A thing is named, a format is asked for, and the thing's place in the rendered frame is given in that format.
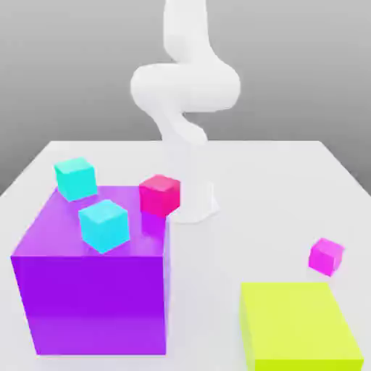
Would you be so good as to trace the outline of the small magenta cube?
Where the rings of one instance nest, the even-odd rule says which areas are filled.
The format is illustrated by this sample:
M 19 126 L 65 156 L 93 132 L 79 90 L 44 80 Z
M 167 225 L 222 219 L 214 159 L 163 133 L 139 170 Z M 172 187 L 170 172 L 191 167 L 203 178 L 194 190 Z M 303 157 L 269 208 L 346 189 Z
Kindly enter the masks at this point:
M 308 265 L 323 275 L 331 277 L 339 268 L 345 248 L 326 238 L 320 238 L 312 247 Z

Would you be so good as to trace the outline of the large yellow-green box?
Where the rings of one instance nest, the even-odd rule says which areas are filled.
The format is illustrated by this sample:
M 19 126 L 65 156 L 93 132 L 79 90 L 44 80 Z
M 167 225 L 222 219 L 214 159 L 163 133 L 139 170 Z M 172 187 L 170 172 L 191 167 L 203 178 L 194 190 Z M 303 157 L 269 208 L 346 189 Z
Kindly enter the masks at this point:
M 247 371 L 362 371 L 327 283 L 242 283 L 239 319 Z

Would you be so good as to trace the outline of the small crimson-pink cube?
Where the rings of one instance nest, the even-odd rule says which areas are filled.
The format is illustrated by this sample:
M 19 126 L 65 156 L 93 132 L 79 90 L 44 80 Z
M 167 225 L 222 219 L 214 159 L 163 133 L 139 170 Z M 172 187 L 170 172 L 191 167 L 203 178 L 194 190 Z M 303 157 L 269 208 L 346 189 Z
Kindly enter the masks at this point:
M 154 175 L 139 184 L 139 194 L 142 212 L 166 217 L 180 206 L 180 181 Z

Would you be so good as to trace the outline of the small sky-blue cube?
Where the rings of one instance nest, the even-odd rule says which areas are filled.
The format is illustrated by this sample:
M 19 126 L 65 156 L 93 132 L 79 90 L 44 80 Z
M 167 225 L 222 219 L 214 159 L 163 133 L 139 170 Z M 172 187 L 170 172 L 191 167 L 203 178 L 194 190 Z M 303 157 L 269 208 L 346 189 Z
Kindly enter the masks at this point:
M 78 211 L 84 242 L 100 254 L 130 240 L 128 211 L 109 199 Z

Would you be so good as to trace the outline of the large purple box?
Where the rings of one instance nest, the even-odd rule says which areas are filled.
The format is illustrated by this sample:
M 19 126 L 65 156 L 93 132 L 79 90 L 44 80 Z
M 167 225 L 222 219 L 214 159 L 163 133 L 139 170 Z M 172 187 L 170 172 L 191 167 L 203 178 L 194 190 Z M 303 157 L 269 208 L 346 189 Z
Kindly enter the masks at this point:
M 100 254 L 83 241 L 78 212 L 104 199 L 128 211 L 130 240 Z M 166 352 L 170 226 L 140 210 L 137 187 L 103 185 L 74 202 L 53 192 L 11 260 L 38 354 Z

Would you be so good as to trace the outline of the small turquoise cube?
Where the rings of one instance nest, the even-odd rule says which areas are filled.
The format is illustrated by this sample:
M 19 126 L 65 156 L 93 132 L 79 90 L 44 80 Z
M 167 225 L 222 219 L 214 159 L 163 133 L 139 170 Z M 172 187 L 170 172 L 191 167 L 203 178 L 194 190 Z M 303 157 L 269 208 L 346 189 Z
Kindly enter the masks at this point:
M 54 170 L 58 191 L 67 201 L 77 201 L 98 193 L 95 169 L 85 158 L 57 162 Z

